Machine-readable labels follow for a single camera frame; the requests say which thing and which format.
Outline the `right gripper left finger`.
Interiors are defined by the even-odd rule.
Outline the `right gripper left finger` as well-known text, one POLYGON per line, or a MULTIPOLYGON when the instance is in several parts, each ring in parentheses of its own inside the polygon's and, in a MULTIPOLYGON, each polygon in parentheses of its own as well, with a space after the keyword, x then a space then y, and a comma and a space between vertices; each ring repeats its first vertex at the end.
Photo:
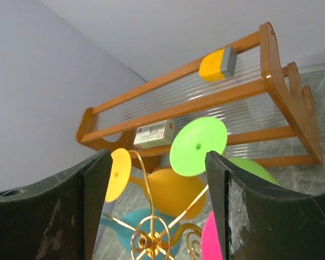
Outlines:
POLYGON ((0 192, 0 259, 91 259, 111 167, 104 149, 36 183, 0 192))

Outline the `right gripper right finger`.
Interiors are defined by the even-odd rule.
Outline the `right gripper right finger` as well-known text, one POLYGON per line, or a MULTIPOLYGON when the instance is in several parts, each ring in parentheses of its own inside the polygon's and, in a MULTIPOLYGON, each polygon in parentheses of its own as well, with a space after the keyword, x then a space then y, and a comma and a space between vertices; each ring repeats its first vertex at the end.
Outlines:
POLYGON ((224 259, 325 259, 325 193, 280 187, 215 151, 205 168, 224 259))

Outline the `pink wine glass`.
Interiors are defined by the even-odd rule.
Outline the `pink wine glass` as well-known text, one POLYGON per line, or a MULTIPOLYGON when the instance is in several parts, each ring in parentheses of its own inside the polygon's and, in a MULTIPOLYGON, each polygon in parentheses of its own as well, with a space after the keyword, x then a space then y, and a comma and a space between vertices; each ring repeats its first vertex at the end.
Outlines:
POLYGON ((213 211, 210 212, 201 233, 202 260, 222 260, 216 221, 213 211))

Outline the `orange wine glass front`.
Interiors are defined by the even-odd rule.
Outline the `orange wine glass front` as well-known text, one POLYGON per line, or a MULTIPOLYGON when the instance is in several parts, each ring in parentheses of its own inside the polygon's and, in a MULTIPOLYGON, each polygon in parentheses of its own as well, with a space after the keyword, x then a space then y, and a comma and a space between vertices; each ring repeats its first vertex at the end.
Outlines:
POLYGON ((145 179, 131 176, 132 161, 129 151, 118 148, 111 153, 112 169, 107 187, 105 202, 115 201, 120 197, 129 182, 138 185, 147 200, 153 199, 155 210, 171 216, 179 216, 206 187, 198 176, 185 177, 171 168, 154 171, 147 176, 150 190, 145 179))

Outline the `green wine glass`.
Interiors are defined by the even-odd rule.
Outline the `green wine glass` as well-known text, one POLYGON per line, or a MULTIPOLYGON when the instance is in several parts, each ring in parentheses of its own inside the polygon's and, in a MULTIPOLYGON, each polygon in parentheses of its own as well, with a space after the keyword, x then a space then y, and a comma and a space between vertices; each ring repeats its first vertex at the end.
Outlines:
POLYGON ((225 124, 214 117, 205 116, 185 125, 174 138, 169 159, 172 170, 184 177, 205 172, 206 154, 223 154, 228 141, 225 124))

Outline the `wooden shelf rack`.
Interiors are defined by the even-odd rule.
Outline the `wooden shelf rack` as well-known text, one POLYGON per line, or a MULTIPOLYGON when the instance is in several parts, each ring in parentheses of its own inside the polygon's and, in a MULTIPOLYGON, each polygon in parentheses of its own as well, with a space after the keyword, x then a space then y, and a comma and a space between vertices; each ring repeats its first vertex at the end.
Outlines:
POLYGON ((225 154, 263 166, 320 165, 322 149, 309 86, 297 65, 281 65, 271 23, 227 46, 237 54, 233 77, 199 74, 222 61, 224 47, 105 103, 85 110, 76 141, 96 151, 134 148, 138 130, 171 120, 175 130, 203 117, 227 128, 225 154))

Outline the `small white green box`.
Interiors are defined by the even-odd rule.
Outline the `small white green box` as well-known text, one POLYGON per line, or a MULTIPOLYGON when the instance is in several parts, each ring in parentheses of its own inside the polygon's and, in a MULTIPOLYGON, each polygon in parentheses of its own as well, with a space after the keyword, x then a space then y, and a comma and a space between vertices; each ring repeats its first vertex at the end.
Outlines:
POLYGON ((164 120, 137 129, 133 145, 139 149, 149 149, 170 145, 175 126, 172 120, 164 120))

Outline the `yellow grey block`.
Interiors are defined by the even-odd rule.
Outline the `yellow grey block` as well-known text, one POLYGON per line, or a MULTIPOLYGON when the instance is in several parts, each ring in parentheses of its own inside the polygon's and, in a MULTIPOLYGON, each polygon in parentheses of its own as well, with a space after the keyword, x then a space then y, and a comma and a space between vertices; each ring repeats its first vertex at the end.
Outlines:
POLYGON ((199 76, 206 82, 215 82, 234 76, 237 52, 226 47, 206 55, 199 66, 199 76))

